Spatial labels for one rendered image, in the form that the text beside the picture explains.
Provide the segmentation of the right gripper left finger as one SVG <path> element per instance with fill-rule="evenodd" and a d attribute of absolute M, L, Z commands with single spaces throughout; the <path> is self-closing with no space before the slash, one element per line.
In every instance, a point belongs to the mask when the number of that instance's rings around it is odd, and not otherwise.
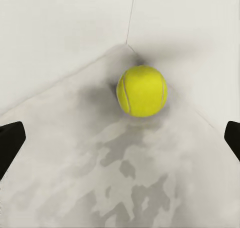
<path fill-rule="evenodd" d="M 22 121 L 0 126 L 0 181 L 26 140 Z"/>

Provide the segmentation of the tennis ball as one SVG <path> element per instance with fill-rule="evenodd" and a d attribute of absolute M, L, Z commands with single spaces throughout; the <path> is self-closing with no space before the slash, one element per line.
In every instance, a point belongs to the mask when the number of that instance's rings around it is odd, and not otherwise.
<path fill-rule="evenodd" d="M 116 95 L 126 113 L 134 117 L 148 117 L 165 106 L 168 86 L 160 71 L 141 65 L 128 69 L 120 77 Z"/>

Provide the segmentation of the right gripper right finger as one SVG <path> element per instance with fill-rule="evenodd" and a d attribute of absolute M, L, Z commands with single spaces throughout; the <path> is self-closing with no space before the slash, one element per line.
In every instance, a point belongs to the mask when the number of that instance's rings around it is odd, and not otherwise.
<path fill-rule="evenodd" d="M 240 161 L 240 123 L 229 121 L 223 138 Z"/>

